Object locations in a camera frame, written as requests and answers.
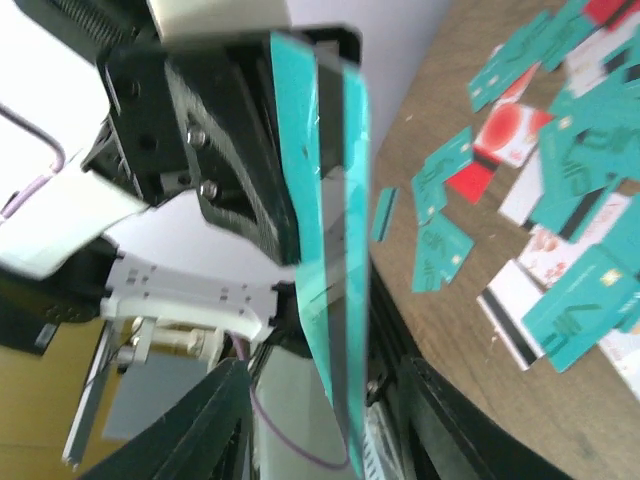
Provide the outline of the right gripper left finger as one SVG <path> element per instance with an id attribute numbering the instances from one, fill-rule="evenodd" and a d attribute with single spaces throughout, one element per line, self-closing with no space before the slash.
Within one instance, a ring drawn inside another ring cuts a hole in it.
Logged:
<path id="1" fill-rule="evenodd" d="M 247 364 L 226 359 L 149 428 L 82 479 L 243 477 L 252 407 Z"/>

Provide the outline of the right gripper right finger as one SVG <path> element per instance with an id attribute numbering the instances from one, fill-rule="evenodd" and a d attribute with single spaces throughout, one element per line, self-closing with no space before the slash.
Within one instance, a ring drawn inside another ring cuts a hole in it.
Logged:
<path id="1" fill-rule="evenodd" d="M 407 479 L 567 479 L 422 358 L 397 370 L 399 441 Z"/>

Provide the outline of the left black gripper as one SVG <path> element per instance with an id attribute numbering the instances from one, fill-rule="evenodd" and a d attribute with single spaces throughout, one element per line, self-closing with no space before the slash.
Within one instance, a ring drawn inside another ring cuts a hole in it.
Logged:
<path id="1" fill-rule="evenodd" d="M 281 168 L 271 36 L 236 32 L 102 52 L 110 111 L 83 168 L 153 207 L 210 181 L 213 197 L 198 196 L 204 219 L 291 266 L 300 259 L 298 223 Z M 198 146 L 185 141 L 191 131 L 204 136 Z"/>

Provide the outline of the teal striped card front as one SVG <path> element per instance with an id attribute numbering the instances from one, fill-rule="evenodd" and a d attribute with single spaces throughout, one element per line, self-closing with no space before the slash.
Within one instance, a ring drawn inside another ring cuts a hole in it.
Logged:
<path id="1" fill-rule="evenodd" d="M 347 463 L 364 478 L 371 115 L 359 68 L 283 33 L 270 37 L 281 164 L 298 224 L 303 333 Z"/>

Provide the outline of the teal vertical card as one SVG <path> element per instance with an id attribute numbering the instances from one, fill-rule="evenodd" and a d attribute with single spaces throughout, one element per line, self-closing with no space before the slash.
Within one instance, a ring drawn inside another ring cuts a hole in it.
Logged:
<path id="1" fill-rule="evenodd" d="M 631 318 L 639 276 L 593 245 L 524 316 L 523 324 L 562 373 Z"/>

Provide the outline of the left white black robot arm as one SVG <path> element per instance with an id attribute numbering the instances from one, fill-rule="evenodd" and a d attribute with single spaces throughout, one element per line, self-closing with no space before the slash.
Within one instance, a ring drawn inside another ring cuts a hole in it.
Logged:
<path id="1" fill-rule="evenodd" d="M 138 321 L 366 350 L 362 37 L 267 4 L 1 5 L 1 341 Z"/>

